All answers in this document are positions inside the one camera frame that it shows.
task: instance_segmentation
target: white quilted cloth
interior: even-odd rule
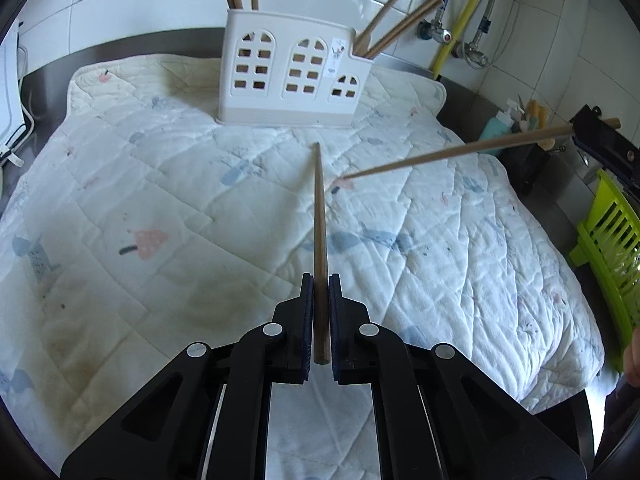
[[[220,126],[218,60],[79,70],[65,122],[0,222],[0,394],[59,471],[193,341],[235,342],[313,269],[313,156],[329,269],[405,341],[450,342],[532,412],[604,350],[580,286],[489,155],[334,182],[461,141],[444,88],[374,68],[351,130]],[[268,478],[377,478],[370,393],[312,366],[273,392]]]

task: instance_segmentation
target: white cable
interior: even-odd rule
[[[518,10],[516,11],[516,15],[513,18],[513,25],[511,25],[511,31],[509,33],[509,37],[507,38],[507,41],[504,43],[504,47],[500,51],[500,54],[498,54],[497,56],[494,55],[494,58],[491,60],[491,66],[493,66],[494,63],[502,57],[502,54],[504,54],[504,51],[507,50],[507,46],[509,46],[509,42],[513,37],[513,31],[516,29],[516,23],[518,22],[518,17],[520,16],[520,9],[522,8],[522,0],[517,0],[517,3],[518,3]],[[507,23],[509,23],[509,19],[511,18],[511,11],[513,10],[513,6],[515,4],[516,4],[516,0],[513,0],[513,3],[511,4],[511,10],[509,11],[509,15],[507,17]],[[500,41],[502,41],[502,37],[504,36],[504,31],[506,29],[507,29],[507,24],[505,23],[504,30],[502,31],[502,36],[500,37]]]
[[[18,80],[18,92],[22,92],[22,82],[24,81],[24,73],[27,72],[27,61],[28,61],[29,53],[27,52],[27,49],[24,48],[21,45],[18,45],[18,50],[21,50],[23,52],[23,54],[24,54],[24,62],[22,64],[22,70],[20,70],[20,79]],[[27,116],[31,126],[29,127],[29,130],[27,131],[27,134],[22,138],[22,140],[20,142],[18,142],[18,144],[16,146],[12,147],[13,151],[18,150],[25,143],[25,141],[33,133],[33,129],[36,126],[36,123],[35,123],[35,120],[33,119],[33,116],[27,110],[27,107],[22,103],[22,98],[21,97],[20,97],[20,107],[22,108],[22,112]]]
[[[22,165],[24,164],[24,161],[14,153],[14,150],[10,148],[10,146],[13,145],[12,139],[14,138],[14,135],[17,134],[18,131],[22,128],[24,128],[24,130],[26,131],[27,129],[26,124],[22,123],[20,126],[18,126],[9,137],[7,143],[0,146],[0,157],[3,157],[2,163],[0,163],[0,166],[4,164],[6,161],[10,161],[14,165],[18,166],[18,168],[21,168]]]

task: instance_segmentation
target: green plastic basket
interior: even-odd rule
[[[602,170],[589,216],[578,224],[574,265],[591,264],[618,331],[620,352],[612,364],[622,371],[622,355],[640,325],[640,220],[616,184]]]

